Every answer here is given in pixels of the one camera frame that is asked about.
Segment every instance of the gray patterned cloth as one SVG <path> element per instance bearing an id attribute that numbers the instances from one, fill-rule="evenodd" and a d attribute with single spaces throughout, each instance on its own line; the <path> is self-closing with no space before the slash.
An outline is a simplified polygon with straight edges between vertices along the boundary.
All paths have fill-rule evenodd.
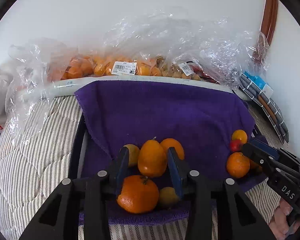
<path id="1" fill-rule="evenodd" d="M 262 90 L 255 83 L 253 83 L 253 81 L 251 79 L 249 79 L 244 74 L 242 74 L 240 76 L 240 87 L 266 113 L 266 116 L 270 120 L 274 130 L 276 131 L 278 137 L 280 138 L 280 141 L 282 143 L 284 143 L 284 141 L 286 141 L 288 143 L 289 142 L 288 128 L 287 128 L 286 124 L 284 123 L 283 115 L 280 111 L 280 108 L 273 101 L 273 99 L 267 98 L 266 95 L 262 92 Z M 270 116 L 269 112 L 265 109 L 263 104 L 258 100 L 258 96 L 261 96 L 261 98 L 269 106 L 271 111 L 274 113 L 275 118 L 277 119 L 277 122 L 275 120 L 273 120 L 273 118 Z"/>
<path id="2" fill-rule="evenodd" d="M 271 126 L 251 106 L 249 111 L 269 144 L 281 147 Z M 34 115 L 38 112 L 39 109 L 35 109 Z M 7 240 L 20 237 L 49 194 L 68 176 L 81 114 L 74 96 L 55 98 L 42 132 L 17 149 L 11 144 L 9 126 L 5 126 L 0 137 L 0 231 Z M 246 195 L 268 223 L 280 197 L 266 181 Z M 212 239 L 217 239 L 216 210 L 212 210 L 212 222 Z M 110 225 L 109 229 L 112 240 L 183 240 L 186 227 L 184 219 L 157 226 Z M 83 230 L 83 226 L 79 226 L 79 240 L 84 238 Z"/>

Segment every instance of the lemon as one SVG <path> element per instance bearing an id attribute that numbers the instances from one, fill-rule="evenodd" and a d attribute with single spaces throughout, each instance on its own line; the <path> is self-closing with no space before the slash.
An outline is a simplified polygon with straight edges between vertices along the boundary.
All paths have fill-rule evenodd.
<path id="1" fill-rule="evenodd" d="M 138 164 L 138 158 L 140 149 L 134 144 L 126 144 L 124 147 L 127 147 L 129 150 L 129 165 L 128 167 L 133 167 Z"/>
<path id="2" fill-rule="evenodd" d="M 201 78 L 198 74 L 194 74 L 193 76 L 191 76 L 191 79 L 201 81 Z"/>
<path id="3" fill-rule="evenodd" d="M 159 191 L 159 205 L 163 208 L 169 208 L 179 202 L 173 187 L 164 187 Z"/>

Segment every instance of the fruit stem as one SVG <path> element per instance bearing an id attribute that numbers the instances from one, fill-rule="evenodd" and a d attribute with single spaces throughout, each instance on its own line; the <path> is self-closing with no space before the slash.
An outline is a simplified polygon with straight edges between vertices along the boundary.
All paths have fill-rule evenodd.
<path id="1" fill-rule="evenodd" d="M 141 176 L 141 178 L 143 179 L 143 185 L 146 185 L 149 179 L 148 176 Z"/>

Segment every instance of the purple towel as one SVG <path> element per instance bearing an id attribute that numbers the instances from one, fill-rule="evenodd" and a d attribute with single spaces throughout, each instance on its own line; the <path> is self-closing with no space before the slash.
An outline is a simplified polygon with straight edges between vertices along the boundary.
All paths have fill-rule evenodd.
<path id="1" fill-rule="evenodd" d="M 185 150 L 191 169 L 210 179 L 226 179 L 231 135 L 237 129 L 250 135 L 255 121 L 243 102 L 223 91 L 159 82 L 95 81 L 76 93 L 91 140 L 88 142 L 82 177 L 105 169 L 125 144 L 142 144 L 157 137 L 175 138 Z M 243 190 L 264 176 L 245 178 Z M 169 174 L 154 179 L 160 188 L 171 186 Z M 154 225 L 188 216 L 188 203 L 171 210 L 132 215 L 116 203 L 108 203 L 110 224 Z"/>

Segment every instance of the barcode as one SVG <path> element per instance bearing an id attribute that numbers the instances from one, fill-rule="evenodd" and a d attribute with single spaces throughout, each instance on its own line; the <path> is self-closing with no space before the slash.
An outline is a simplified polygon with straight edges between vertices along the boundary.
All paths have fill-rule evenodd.
<path id="1" fill-rule="evenodd" d="M 184 65 L 184 66 L 182 66 L 182 69 L 183 69 L 184 71 L 189 71 L 189 67 L 188 67 L 188 65 Z"/>
<path id="2" fill-rule="evenodd" d="M 125 66 L 124 65 L 115 65 L 114 66 L 114 69 L 117 69 L 117 70 L 124 70 Z"/>

